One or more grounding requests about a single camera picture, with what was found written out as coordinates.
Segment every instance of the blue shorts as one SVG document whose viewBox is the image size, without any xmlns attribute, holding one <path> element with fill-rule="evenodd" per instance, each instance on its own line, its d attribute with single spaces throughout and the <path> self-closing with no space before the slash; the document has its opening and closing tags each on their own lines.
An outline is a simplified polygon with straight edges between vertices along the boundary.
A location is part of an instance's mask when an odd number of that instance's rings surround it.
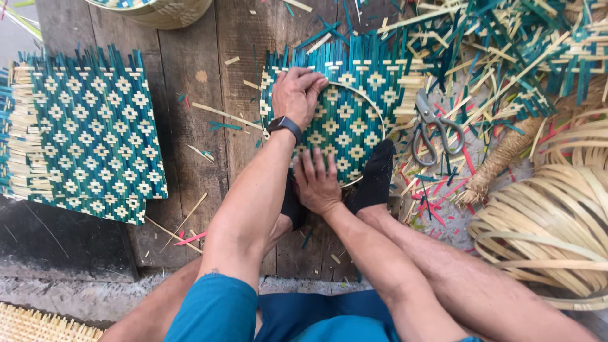
<svg viewBox="0 0 608 342">
<path fill-rule="evenodd" d="M 165 341 L 254 341 L 258 306 L 262 327 L 255 342 L 399 341 L 388 308 L 373 290 L 258 297 L 247 283 L 217 273 L 192 285 Z"/>
</svg>

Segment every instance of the hand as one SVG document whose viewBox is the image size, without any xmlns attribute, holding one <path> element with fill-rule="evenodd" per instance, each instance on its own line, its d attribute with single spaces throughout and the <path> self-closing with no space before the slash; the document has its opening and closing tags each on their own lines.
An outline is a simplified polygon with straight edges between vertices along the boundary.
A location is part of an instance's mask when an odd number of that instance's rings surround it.
<svg viewBox="0 0 608 342">
<path fill-rule="evenodd" d="M 300 202 L 308 209 L 321 216 L 329 213 L 338 204 L 341 204 L 342 189 L 338 184 L 335 156 L 327 156 L 329 171 L 325 171 L 325 163 L 321 149 L 314 148 L 314 163 L 310 150 L 304 151 L 302 156 L 294 158 L 294 175 L 298 183 L 297 193 Z"/>
<path fill-rule="evenodd" d="M 313 119 L 317 96 L 329 84 L 323 74 L 309 68 L 281 72 L 272 87 L 274 117 L 286 116 L 306 130 Z"/>
</svg>

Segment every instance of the finger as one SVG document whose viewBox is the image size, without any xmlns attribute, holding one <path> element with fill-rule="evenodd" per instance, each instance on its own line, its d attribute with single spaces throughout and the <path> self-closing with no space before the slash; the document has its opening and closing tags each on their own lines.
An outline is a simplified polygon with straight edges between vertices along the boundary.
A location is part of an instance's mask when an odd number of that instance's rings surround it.
<svg viewBox="0 0 608 342">
<path fill-rule="evenodd" d="M 317 97 L 325 89 L 328 85 L 330 85 L 330 81 L 326 78 L 318 79 L 313 85 L 308 88 L 306 91 L 306 102 L 308 102 L 309 106 L 317 105 Z"/>
<path fill-rule="evenodd" d="M 330 153 L 330 155 L 327 156 L 327 166 L 329 169 L 327 173 L 327 181 L 337 181 L 338 169 L 336 167 L 336 155 L 333 153 Z"/>
<path fill-rule="evenodd" d="M 304 173 L 309 183 L 317 181 L 317 177 L 314 174 L 313 159 L 310 157 L 310 150 L 304 151 L 302 156 L 302 163 L 304 164 Z"/>
<path fill-rule="evenodd" d="M 302 75 L 310 74 L 312 71 L 313 70 L 310 68 L 298 68 L 294 66 L 293 68 L 289 69 L 286 78 L 290 80 L 295 80 Z"/>
<path fill-rule="evenodd" d="M 283 80 L 285 79 L 285 77 L 287 76 L 287 72 L 282 71 L 278 76 L 277 76 L 277 80 L 274 82 L 274 85 L 279 85 L 283 82 Z"/>
<path fill-rule="evenodd" d="M 298 186 L 306 186 L 308 184 L 304 170 L 302 169 L 302 158 L 295 156 L 293 159 L 294 163 L 294 177 Z"/>
<path fill-rule="evenodd" d="M 314 166 L 317 170 L 317 180 L 320 182 L 325 181 L 325 162 L 323 162 L 323 154 L 321 154 L 321 149 L 315 147 L 313 149 L 314 154 Z"/>
<path fill-rule="evenodd" d="M 321 74 L 320 72 L 313 72 L 311 74 L 305 74 L 300 76 L 296 82 L 298 83 L 299 86 L 302 87 L 302 89 L 304 90 L 308 90 L 308 88 L 310 88 L 311 85 L 313 85 L 313 83 L 315 83 L 316 81 L 320 80 L 320 79 L 324 79 L 325 76 L 323 74 Z"/>
</svg>

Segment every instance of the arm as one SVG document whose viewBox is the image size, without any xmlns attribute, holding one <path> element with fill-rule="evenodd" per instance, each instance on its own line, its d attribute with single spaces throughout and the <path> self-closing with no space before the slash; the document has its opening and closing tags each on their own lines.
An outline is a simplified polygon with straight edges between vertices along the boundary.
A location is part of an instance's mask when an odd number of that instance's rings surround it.
<svg viewBox="0 0 608 342">
<path fill-rule="evenodd" d="M 315 167 L 307 150 L 294 160 L 300 201 L 323 216 L 346 246 L 357 267 L 387 304 L 399 336 L 405 341 L 459 341 L 467 334 L 439 305 L 429 283 L 412 261 L 389 239 L 356 218 L 340 201 L 334 156 L 329 172 L 319 148 Z"/>
<path fill-rule="evenodd" d="M 273 87 L 275 115 L 290 118 L 304 130 L 327 84 L 322 74 L 308 68 L 282 72 Z M 274 132 L 239 175 L 209 224 L 198 277 L 219 272 L 258 290 L 260 264 L 281 209 L 294 146 L 290 131 Z"/>
<path fill-rule="evenodd" d="M 423 272 L 437 298 L 459 322 L 501 342 L 597 341 L 505 273 L 396 221 L 386 204 L 357 217 L 395 242 Z"/>
</svg>

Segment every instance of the person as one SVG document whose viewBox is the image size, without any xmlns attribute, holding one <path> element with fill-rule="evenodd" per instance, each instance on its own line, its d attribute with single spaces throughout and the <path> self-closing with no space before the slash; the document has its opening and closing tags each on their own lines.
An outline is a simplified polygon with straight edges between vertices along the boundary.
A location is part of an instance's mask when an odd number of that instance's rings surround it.
<svg viewBox="0 0 608 342">
<path fill-rule="evenodd" d="M 275 115 L 304 130 L 327 85 L 308 68 L 282 72 L 272 94 Z M 387 212 L 390 140 L 375 147 L 346 203 L 334 156 L 326 156 L 326 169 L 318 148 L 293 159 L 297 185 L 288 184 L 296 140 L 290 129 L 272 132 L 209 224 L 202 257 L 170 276 L 101 341 L 477 340 L 463 327 L 488 341 L 596 341 L 499 270 L 396 221 Z M 302 205 L 335 230 L 375 291 L 258 296 L 261 261 L 302 224 Z"/>
</svg>

